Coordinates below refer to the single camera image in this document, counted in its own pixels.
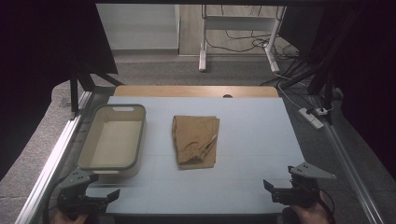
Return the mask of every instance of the metal stand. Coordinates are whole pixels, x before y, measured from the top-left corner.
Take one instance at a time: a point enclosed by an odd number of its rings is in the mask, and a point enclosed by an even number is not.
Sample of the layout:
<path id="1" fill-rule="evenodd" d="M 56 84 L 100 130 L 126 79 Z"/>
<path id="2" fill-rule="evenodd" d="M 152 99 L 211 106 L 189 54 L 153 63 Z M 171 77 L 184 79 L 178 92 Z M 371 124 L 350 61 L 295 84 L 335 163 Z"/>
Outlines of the metal stand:
<path id="1" fill-rule="evenodd" d="M 279 7 L 277 18 L 263 17 L 231 17 L 208 16 L 206 5 L 202 5 L 202 40 L 199 54 L 199 71 L 206 70 L 206 30 L 240 30 L 240 31 L 272 31 L 268 45 L 264 48 L 274 73 L 279 73 L 279 67 L 272 53 L 277 32 L 279 31 L 286 7 Z"/>
<path id="2" fill-rule="evenodd" d="M 106 80 L 107 82 L 113 84 L 114 86 L 124 85 L 122 82 L 116 80 L 114 77 L 109 76 L 106 73 L 98 73 L 97 76 Z M 78 112 L 78 83 L 81 85 L 84 91 L 93 91 L 96 87 L 92 80 L 92 77 L 88 73 L 76 72 L 70 77 L 70 98 L 71 98 L 71 111 L 73 113 L 73 118 L 76 117 Z"/>

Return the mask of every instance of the electrical cable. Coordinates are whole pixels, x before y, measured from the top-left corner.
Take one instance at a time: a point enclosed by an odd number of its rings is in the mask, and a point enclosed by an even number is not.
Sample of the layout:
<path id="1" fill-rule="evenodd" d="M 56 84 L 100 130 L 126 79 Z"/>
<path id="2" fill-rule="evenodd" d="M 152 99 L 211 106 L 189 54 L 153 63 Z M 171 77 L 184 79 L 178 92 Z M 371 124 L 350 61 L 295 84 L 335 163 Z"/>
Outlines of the electrical cable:
<path id="1" fill-rule="evenodd" d="M 291 62 L 291 64 L 289 65 L 288 69 L 286 69 L 286 71 L 285 71 L 282 75 L 280 75 L 280 76 L 281 76 L 281 77 L 286 77 L 286 76 L 287 76 L 287 73 L 288 73 L 289 70 L 294 66 L 294 64 L 295 64 L 296 62 L 297 62 L 297 58 L 294 59 L 293 62 Z M 269 83 L 269 82 L 272 82 L 272 81 L 275 81 L 275 80 L 277 80 L 277 79 L 279 79 L 279 77 L 275 77 L 275 78 L 272 78 L 272 79 L 270 79 L 270 80 L 264 81 L 262 84 L 260 84 L 260 86 L 263 86 L 264 84 Z"/>
<path id="2" fill-rule="evenodd" d="M 288 96 L 285 92 L 283 92 L 283 90 L 282 90 L 282 88 L 280 88 L 280 85 L 279 85 L 279 84 L 280 84 L 280 83 L 277 84 L 277 87 L 279 88 L 280 91 L 282 91 L 282 93 L 285 95 L 285 97 L 286 97 L 292 104 L 294 104 L 294 105 L 297 106 L 299 109 L 301 109 L 302 107 L 300 107 L 299 105 L 297 105 L 296 103 L 294 103 L 294 102 L 289 98 L 289 96 Z"/>
<path id="3" fill-rule="evenodd" d="M 311 106 L 311 109 L 314 109 L 314 108 L 315 108 L 309 101 L 305 100 L 305 98 L 304 98 L 301 94 L 299 94 L 299 93 L 297 93 L 297 92 L 295 92 L 295 91 L 292 91 L 292 90 L 289 90 L 289 91 L 291 91 L 292 93 L 294 93 L 295 95 L 297 95 L 297 96 L 299 96 L 301 99 L 303 99 L 303 101 L 305 101 L 307 104 L 309 104 L 309 105 Z"/>
<path id="4" fill-rule="evenodd" d="M 55 191 L 56 187 L 62 183 L 62 181 L 64 181 L 67 178 L 67 176 L 62 177 L 60 179 L 58 179 L 56 181 L 55 184 L 53 184 L 50 188 L 49 188 L 49 195 L 47 197 L 47 200 L 45 201 L 45 205 L 44 205 L 44 210 L 43 210 L 43 224 L 50 224 L 50 196 L 52 195 L 53 191 Z"/>
<path id="5" fill-rule="evenodd" d="M 49 211 L 54 209 L 54 208 L 57 208 L 57 207 L 58 207 L 58 205 L 53 205 L 51 208 L 49 208 Z"/>
<path id="6" fill-rule="evenodd" d="M 326 99 L 326 97 L 324 97 L 324 95 L 322 95 L 322 94 L 320 94 L 319 96 L 320 96 L 321 100 Z M 331 111 L 331 110 L 333 110 L 333 109 L 334 109 L 334 104 L 332 103 L 332 108 L 326 109 L 326 110 L 327 110 L 327 111 Z"/>
<path id="7" fill-rule="evenodd" d="M 251 7 L 250 13 L 248 14 L 248 16 L 252 16 L 253 12 L 254 12 L 254 6 L 247 6 L 245 8 Z"/>
<path id="8" fill-rule="evenodd" d="M 300 63 L 299 64 L 297 64 L 297 66 L 295 66 L 294 68 L 292 68 L 291 69 L 291 71 L 289 72 L 289 73 L 287 73 L 287 72 L 285 72 L 284 73 L 284 75 L 278 75 L 278 74 L 274 74 L 275 76 L 277 76 L 277 77 L 282 77 L 283 79 L 287 79 L 287 80 L 291 80 L 291 76 L 292 75 L 297 75 L 297 73 L 295 73 L 295 71 L 297 70 L 297 68 L 299 68 L 302 64 L 304 63 L 304 61 L 300 61 Z M 279 83 L 283 80 L 283 79 L 280 79 L 277 83 L 276 83 L 276 86 L 279 86 Z M 298 82 L 300 85 L 302 85 L 302 86 L 305 86 L 305 84 L 304 83 L 302 83 L 302 82 Z"/>
<path id="9" fill-rule="evenodd" d="M 253 46 L 256 46 L 256 47 L 265 48 L 265 47 L 267 47 L 267 45 L 269 44 L 268 40 L 269 40 L 269 39 L 264 40 L 264 39 L 261 39 L 261 38 L 257 38 L 257 39 L 254 39 L 254 40 L 251 42 L 251 44 L 252 44 Z"/>
<path id="10" fill-rule="evenodd" d="M 282 21 L 282 18 L 279 18 L 278 16 L 277 16 L 277 12 L 279 11 L 279 6 L 276 6 L 276 20 L 277 21 Z"/>
<path id="11" fill-rule="evenodd" d="M 300 68 L 303 64 L 304 64 L 304 61 L 299 61 L 299 63 L 298 63 L 295 67 L 293 67 L 288 73 L 286 73 L 286 74 L 284 75 L 284 77 L 292 77 L 293 75 L 298 74 L 300 71 L 302 71 L 303 69 L 305 69 L 305 66 L 303 66 L 303 68 Z"/>
<path id="12" fill-rule="evenodd" d="M 332 199 L 332 196 L 330 196 L 330 194 L 328 192 L 326 192 L 324 189 L 320 189 L 323 193 L 325 193 L 327 195 L 327 197 L 330 199 L 330 201 L 332 202 L 332 215 L 334 215 L 334 211 L 335 211 L 335 204 L 334 204 L 334 200 Z"/>
<path id="13" fill-rule="evenodd" d="M 328 215 L 327 219 L 329 219 L 329 222 L 331 224 L 335 224 L 334 215 L 333 215 L 332 211 L 330 210 L 329 206 L 325 202 L 323 202 L 323 200 L 321 200 L 320 198 L 318 199 L 318 203 L 327 213 L 327 215 Z"/>
<path id="14" fill-rule="evenodd" d="M 279 11 L 279 7 L 276 8 L 276 19 L 280 21 L 281 19 L 278 17 L 278 11 Z M 335 28 L 327 35 L 326 39 L 320 43 L 320 45 L 316 46 L 316 47 L 314 48 L 314 50 L 311 50 L 311 52 L 310 52 L 309 55 L 300 55 L 300 54 L 299 54 L 299 55 L 298 55 L 298 58 L 299 58 L 299 59 L 302 59 L 303 61 L 306 61 L 306 62 L 317 62 L 318 59 L 321 57 L 320 54 L 321 54 L 323 51 L 325 51 L 325 50 L 327 50 L 327 49 L 329 48 L 330 44 L 332 43 L 332 40 L 337 36 L 337 34 L 339 34 L 339 32 L 340 32 L 340 30 L 341 30 L 341 27 L 342 27 L 342 25 L 339 25 L 339 26 L 335 27 Z M 275 55 L 277 58 L 279 58 L 279 59 L 284 59 L 284 58 L 289 59 L 289 58 L 290 58 L 290 55 L 286 55 L 286 54 L 285 54 L 285 48 L 282 49 L 283 55 L 281 55 L 281 54 L 279 54 L 279 53 L 277 52 L 276 47 L 274 46 L 274 52 L 275 52 L 274 55 Z"/>
<path id="15" fill-rule="evenodd" d="M 223 5 L 220 5 L 220 8 L 221 8 L 221 16 L 224 16 L 224 8 L 223 8 Z M 259 17 L 260 16 L 260 12 L 262 11 L 262 6 L 260 6 L 260 9 L 259 9 L 259 13 L 257 14 L 257 17 Z M 230 36 L 229 34 L 228 34 L 228 31 L 227 30 L 224 30 L 225 31 L 225 34 L 229 37 L 229 38 L 231 38 L 231 39 L 250 39 L 250 38 L 257 38 L 257 37 L 267 37 L 267 36 L 270 36 L 270 35 L 253 35 L 253 32 L 254 31 L 251 31 L 251 34 L 250 34 L 250 36 L 238 36 L 238 37 L 235 37 L 235 36 Z"/>
<path id="16" fill-rule="evenodd" d="M 276 56 L 278 59 L 281 59 L 281 60 L 288 60 L 288 59 L 299 58 L 299 55 L 298 55 L 298 54 L 291 54 L 291 55 L 290 55 L 290 54 L 286 54 L 286 53 L 285 53 L 285 48 L 290 47 L 290 46 L 291 46 L 291 44 L 285 46 L 285 47 L 282 49 L 283 54 L 279 54 L 279 53 L 277 52 L 277 50 L 276 50 L 276 46 L 273 46 L 273 48 L 274 48 L 274 56 Z"/>
<path id="17" fill-rule="evenodd" d="M 237 50 L 237 49 L 227 49 L 227 48 L 224 48 L 224 47 L 213 46 L 212 44 L 209 43 L 209 41 L 207 40 L 207 38 L 206 38 L 206 43 L 207 43 L 210 47 L 212 47 L 212 48 L 214 48 L 214 49 L 225 49 L 225 50 L 229 50 L 229 51 L 232 51 L 232 52 L 238 52 L 238 53 L 246 52 L 246 51 L 249 51 L 249 50 L 252 50 L 252 49 L 257 48 L 257 46 L 253 46 L 253 47 L 250 48 L 250 49 L 241 49 L 241 50 Z"/>

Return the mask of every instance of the black backdrop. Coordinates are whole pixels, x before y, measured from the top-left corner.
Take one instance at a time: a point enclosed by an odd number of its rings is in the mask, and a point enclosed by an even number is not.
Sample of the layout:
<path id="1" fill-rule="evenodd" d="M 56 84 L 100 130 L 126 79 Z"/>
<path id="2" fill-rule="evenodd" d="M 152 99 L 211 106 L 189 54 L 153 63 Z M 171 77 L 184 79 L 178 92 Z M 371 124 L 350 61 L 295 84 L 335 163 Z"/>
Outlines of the black backdrop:
<path id="1" fill-rule="evenodd" d="M 335 57 L 344 116 L 396 179 L 396 14 L 369 1 Z"/>
<path id="2" fill-rule="evenodd" d="M 72 73 L 117 74 L 94 3 L 0 3 L 0 179 Z"/>

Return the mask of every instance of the white table surface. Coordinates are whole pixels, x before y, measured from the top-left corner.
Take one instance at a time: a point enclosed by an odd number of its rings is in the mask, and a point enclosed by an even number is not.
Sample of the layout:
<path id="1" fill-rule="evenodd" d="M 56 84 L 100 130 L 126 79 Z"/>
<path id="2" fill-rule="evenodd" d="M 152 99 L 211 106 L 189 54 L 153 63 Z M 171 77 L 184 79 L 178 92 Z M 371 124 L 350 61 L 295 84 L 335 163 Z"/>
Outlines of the white table surface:
<path id="1" fill-rule="evenodd" d="M 100 177 L 87 195 L 120 189 L 113 214 L 271 214 L 263 187 L 290 188 L 288 166 L 304 161 L 281 98 L 115 97 L 109 104 L 141 104 L 147 110 L 142 166 L 133 177 Z M 214 168 L 179 170 L 172 143 L 174 115 L 219 118 Z"/>

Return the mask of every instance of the brown towel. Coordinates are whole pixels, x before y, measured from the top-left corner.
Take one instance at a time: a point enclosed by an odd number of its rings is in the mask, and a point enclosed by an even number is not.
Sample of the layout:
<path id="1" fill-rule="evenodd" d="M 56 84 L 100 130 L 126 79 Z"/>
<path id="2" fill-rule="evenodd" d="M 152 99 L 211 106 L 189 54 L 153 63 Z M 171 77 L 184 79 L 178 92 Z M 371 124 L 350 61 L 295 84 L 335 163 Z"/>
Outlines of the brown towel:
<path id="1" fill-rule="evenodd" d="M 172 137 L 179 167 L 214 167 L 218 131 L 219 119 L 216 117 L 174 116 Z"/>

